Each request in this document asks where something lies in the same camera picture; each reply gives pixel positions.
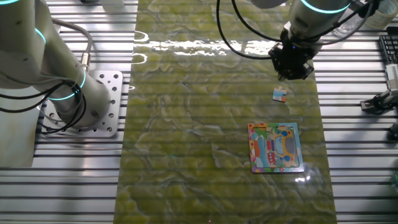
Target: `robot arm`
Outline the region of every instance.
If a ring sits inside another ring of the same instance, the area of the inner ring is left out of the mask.
[[[82,114],[77,128],[102,118],[110,104],[109,91],[90,76],[58,35],[44,0],[0,0],[0,21],[0,88],[33,86],[43,92],[70,80],[81,88],[86,110],[74,97],[76,92],[62,86],[49,97],[59,117],[70,123]]]
[[[280,35],[282,43],[269,51],[279,80],[306,79],[313,72],[308,60],[319,53],[322,45],[331,44],[323,43],[320,37],[333,30],[349,7],[366,20],[376,11],[378,3],[364,5],[352,0],[295,0],[292,3],[289,22]]]

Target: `black cable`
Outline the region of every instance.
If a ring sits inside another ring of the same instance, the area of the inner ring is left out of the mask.
[[[38,103],[36,103],[33,106],[30,106],[30,107],[24,108],[24,109],[20,109],[20,110],[9,110],[9,109],[5,109],[5,108],[0,108],[0,111],[6,112],[6,113],[23,113],[23,112],[29,111],[31,109],[34,109],[35,107],[41,105],[48,97],[50,97],[50,95],[53,92],[55,92],[55,90],[58,90],[58,88],[60,88],[62,85],[65,85],[65,82],[61,82],[58,85],[55,85],[54,87],[52,87],[50,89],[50,91],[44,96],[44,98],[41,99]]]
[[[48,93],[49,91],[51,91],[51,88],[48,90],[45,90],[41,93],[30,95],[30,96],[7,96],[7,95],[0,94],[0,98],[10,99],[10,100],[28,100],[28,99],[36,98],[38,96],[42,96],[42,95]]]
[[[271,40],[271,41],[276,41],[276,42],[281,42],[280,39],[275,39],[275,38],[272,38],[272,37],[268,37],[268,36],[266,36],[266,35],[264,35],[264,34],[258,32],[258,31],[255,30],[253,27],[251,27],[251,26],[243,19],[241,13],[240,13],[239,10],[238,10],[238,7],[236,6],[235,0],[231,0],[231,1],[232,1],[232,5],[234,6],[234,10],[235,10],[236,15],[239,17],[239,19],[241,20],[241,22],[243,23],[243,25],[244,25],[245,27],[247,27],[251,32],[257,34],[258,36],[260,36],[260,37],[262,37],[262,38],[264,38],[264,39]]]
[[[223,39],[224,43],[229,47],[229,49],[231,49],[232,52],[236,53],[237,55],[245,57],[245,58],[256,59],[256,60],[268,60],[268,59],[271,59],[271,57],[255,57],[255,56],[245,55],[245,54],[242,54],[241,52],[238,52],[237,50],[233,49],[233,47],[226,40],[226,38],[224,36],[224,33],[223,33],[223,30],[221,28],[221,23],[220,23],[220,1],[221,0],[217,0],[217,7],[216,7],[217,27],[218,27],[218,32],[220,33],[221,38]]]
[[[60,26],[64,26],[64,27],[76,30],[78,32],[81,32],[83,35],[85,35],[88,39],[87,48],[85,50],[85,53],[90,53],[91,48],[93,46],[93,38],[91,37],[91,34],[87,30],[83,29],[80,26],[72,24],[70,22],[61,21],[61,20],[55,19],[55,18],[51,18],[51,20],[54,24],[58,24]]]
[[[51,130],[51,131],[47,131],[47,132],[42,132],[42,134],[53,134],[53,133],[57,133],[57,132],[66,130],[66,129],[72,127],[73,125],[77,124],[77,122],[79,122],[83,118],[83,116],[85,115],[86,109],[87,109],[87,101],[86,101],[86,98],[85,98],[84,94],[81,92],[81,88],[78,85],[74,85],[74,84],[71,84],[71,83],[68,83],[68,85],[70,87],[72,87],[72,88],[73,87],[76,88],[76,90],[72,90],[72,91],[75,92],[76,102],[79,99],[83,100],[83,111],[81,112],[80,117],[77,118],[76,121],[75,121],[75,118],[77,117],[77,115],[79,113],[79,109],[77,108],[76,111],[75,111],[75,114],[73,114],[72,119],[62,128],[54,129],[54,128],[48,127],[48,126],[46,126],[44,124],[40,124],[44,128]]]

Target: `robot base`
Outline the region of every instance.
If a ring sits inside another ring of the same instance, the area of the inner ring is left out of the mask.
[[[119,111],[121,104],[121,93],[123,87],[123,74],[121,72],[115,71],[91,71],[90,75],[103,82],[108,88],[109,94],[111,95],[111,102],[109,104],[109,109],[106,114],[92,127],[75,129],[68,128],[66,131],[60,131],[54,134],[46,134],[47,138],[61,138],[61,139],[76,139],[76,138],[115,138],[118,133],[118,121],[119,121]],[[55,120],[60,120],[53,104],[47,101],[47,107],[45,114]],[[44,118],[44,125],[51,128],[59,129],[62,128],[64,122],[55,122],[48,118]]]

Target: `jigsaw puzzle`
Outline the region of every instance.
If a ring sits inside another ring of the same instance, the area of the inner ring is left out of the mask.
[[[248,124],[252,172],[303,172],[297,123]]]
[[[286,102],[286,98],[284,97],[284,95],[286,94],[287,91],[283,90],[280,86],[279,88],[274,89],[274,95],[272,96],[272,99],[276,101]]]

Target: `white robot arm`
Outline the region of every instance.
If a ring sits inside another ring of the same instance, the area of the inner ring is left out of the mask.
[[[76,100],[77,91],[63,85],[49,97],[59,117],[71,123],[81,115],[76,128],[102,118],[110,104],[108,89],[90,76],[60,38],[44,0],[0,0],[0,21],[0,88],[33,86],[45,91],[70,80],[81,88],[86,104]]]

